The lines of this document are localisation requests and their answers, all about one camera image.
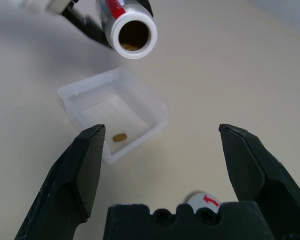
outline screw hole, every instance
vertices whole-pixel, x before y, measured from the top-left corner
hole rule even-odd
[[[300,240],[300,235],[298,234],[288,234],[285,235],[282,240]]]
[[[207,207],[200,208],[195,215],[203,224],[216,225],[219,222],[218,215]]]
[[[166,209],[156,210],[152,215],[152,219],[155,223],[157,223],[160,226],[166,226],[173,222],[173,217],[171,213]]]

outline pill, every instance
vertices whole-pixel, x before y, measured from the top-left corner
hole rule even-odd
[[[140,47],[137,47],[137,46],[133,46],[129,43],[122,43],[121,46],[125,49],[125,50],[128,50],[128,51],[137,51],[140,49]]]
[[[125,140],[126,138],[127,138],[127,134],[120,133],[120,134],[113,136],[112,139],[115,143],[117,143],[117,142],[121,142],[121,141]]]

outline silver cylinder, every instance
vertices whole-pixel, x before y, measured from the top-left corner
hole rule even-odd
[[[136,0],[96,0],[102,30],[111,45],[127,59],[152,51],[158,32],[151,14]]]

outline white ring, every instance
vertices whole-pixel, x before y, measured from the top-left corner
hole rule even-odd
[[[139,21],[144,23],[149,31],[149,38],[146,44],[139,50],[129,51],[124,49],[119,42],[119,34],[122,27],[128,22]],[[153,19],[142,12],[126,12],[114,23],[110,33],[111,45],[115,51],[127,59],[140,59],[148,55],[154,49],[158,38],[157,27]]]

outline tube opening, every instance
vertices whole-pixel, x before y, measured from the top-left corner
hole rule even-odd
[[[150,38],[146,24],[141,21],[129,21],[120,30],[119,43],[127,51],[143,48]]]

